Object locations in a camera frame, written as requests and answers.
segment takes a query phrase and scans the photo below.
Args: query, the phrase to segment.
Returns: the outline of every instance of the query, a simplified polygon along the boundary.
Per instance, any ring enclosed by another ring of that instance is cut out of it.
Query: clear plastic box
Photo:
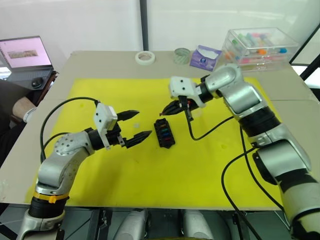
[[[222,52],[227,62],[243,71],[279,69],[288,63],[299,44],[276,27],[231,29]]]

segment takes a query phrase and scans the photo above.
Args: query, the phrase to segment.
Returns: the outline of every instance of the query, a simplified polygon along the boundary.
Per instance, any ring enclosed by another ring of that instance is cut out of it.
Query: white wall
[[[140,51],[139,1],[0,0],[0,39],[35,35],[58,72],[73,51]]]
[[[320,54],[320,28],[310,41],[305,45],[299,55],[293,60],[293,64],[310,64]]]
[[[319,0],[148,0],[150,50],[221,49],[229,29],[278,27],[303,44],[320,21]]]

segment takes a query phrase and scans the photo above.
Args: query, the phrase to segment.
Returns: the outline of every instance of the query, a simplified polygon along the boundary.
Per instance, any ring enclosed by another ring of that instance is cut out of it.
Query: computer mouse
[[[43,83],[44,83],[44,79],[42,77],[36,77],[32,80],[31,86],[34,89],[37,89],[37,88],[40,88]]]

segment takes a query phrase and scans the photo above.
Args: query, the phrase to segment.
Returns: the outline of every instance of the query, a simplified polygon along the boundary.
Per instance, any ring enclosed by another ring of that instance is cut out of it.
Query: yellow mat
[[[246,78],[246,81],[253,83],[267,98],[254,78]],[[88,157],[77,173],[67,202],[69,206],[231,207],[221,187],[221,173],[231,159],[243,152],[239,124],[232,119],[204,139],[193,141],[183,113],[166,116],[176,144],[170,149],[159,147],[154,122],[161,118],[159,113],[171,101],[169,82],[169,79],[77,79],[74,82],[69,98],[93,97],[113,106],[118,113],[140,111],[134,118],[119,122],[123,137],[131,138],[145,130],[153,132],[144,142],[130,149],[117,145]],[[94,103],[88,100],[66,104],[52,134],[95,128],[94,112]],[[222,98],[213,99],[207,107],[192,113],[196,137],[231,116]],[[47,156],[52,149],[53,144],[50,144],[46,149]],[[249,160],[261,184],[281,201],[278,187],[262,180],[251,154]],[[230,166],[225,184],[240,208],[275,206],[254,183],[244,158]]]

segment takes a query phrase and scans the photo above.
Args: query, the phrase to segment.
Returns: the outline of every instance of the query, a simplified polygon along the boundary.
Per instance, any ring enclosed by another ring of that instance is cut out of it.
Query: laptop keyboard
[[[15,72],[13,81],[33,80],[48,77],[52,70]]]

